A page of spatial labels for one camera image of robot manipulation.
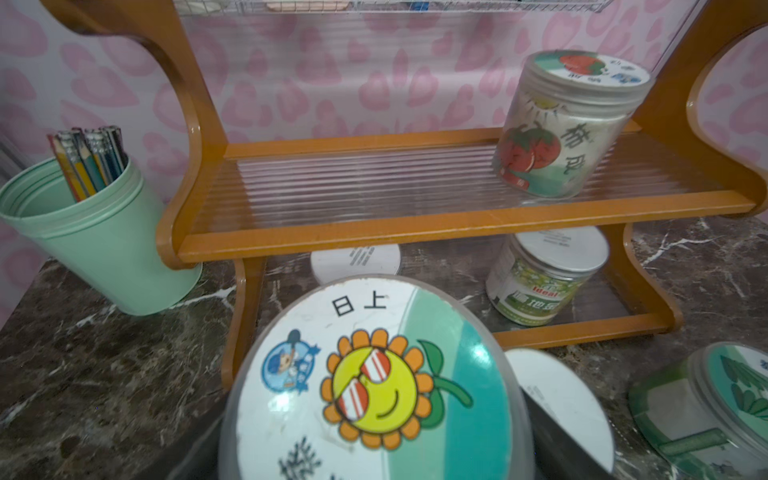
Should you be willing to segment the green label jar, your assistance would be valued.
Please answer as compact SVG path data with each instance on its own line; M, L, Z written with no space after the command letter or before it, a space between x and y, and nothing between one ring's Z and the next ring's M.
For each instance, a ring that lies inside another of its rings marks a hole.
M505 237L485 282L506 319L525 327L549 323L609 258L596 227L522 232Z

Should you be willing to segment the tomato lid seed jar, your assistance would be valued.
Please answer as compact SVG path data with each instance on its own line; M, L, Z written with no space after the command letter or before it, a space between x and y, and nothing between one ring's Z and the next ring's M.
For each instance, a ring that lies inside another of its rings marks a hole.
M654 82L642 66L596 52L530 55L496 146L495 173L531 195L576 195Z

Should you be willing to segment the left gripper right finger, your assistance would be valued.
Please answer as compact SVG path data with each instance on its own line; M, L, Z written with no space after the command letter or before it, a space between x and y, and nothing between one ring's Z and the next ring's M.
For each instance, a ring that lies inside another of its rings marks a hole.
M532 428L535 479L612 479L528 393L523 391L522 395Z

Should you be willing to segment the tall white-lid seed jar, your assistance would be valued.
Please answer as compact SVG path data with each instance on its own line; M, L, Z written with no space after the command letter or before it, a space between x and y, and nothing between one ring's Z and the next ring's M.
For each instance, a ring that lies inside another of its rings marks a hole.
M615 442L596 396L574 371L540 350L505 353L520 387L607 472L615 464Z

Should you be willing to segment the sunflower lid seed jar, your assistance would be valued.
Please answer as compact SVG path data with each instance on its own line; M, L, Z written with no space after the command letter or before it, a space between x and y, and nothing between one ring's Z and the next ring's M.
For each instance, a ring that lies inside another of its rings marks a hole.
M221 431L222 479L530 479L513 370L458 301L399 276L319 287L258 336Z

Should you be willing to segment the green leaf lid seed jar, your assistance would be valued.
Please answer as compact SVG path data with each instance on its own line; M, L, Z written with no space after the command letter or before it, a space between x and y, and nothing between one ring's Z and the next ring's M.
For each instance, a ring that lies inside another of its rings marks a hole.
M767 477L767 353L718 342L635 382L634 421L695 479Z

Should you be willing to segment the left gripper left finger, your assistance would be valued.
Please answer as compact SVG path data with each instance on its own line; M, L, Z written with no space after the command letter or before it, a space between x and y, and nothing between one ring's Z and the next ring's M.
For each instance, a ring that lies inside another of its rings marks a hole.
M140 471L135 479L218 479L218 449L224 412L224 407L214 407L202 415L190 430Z

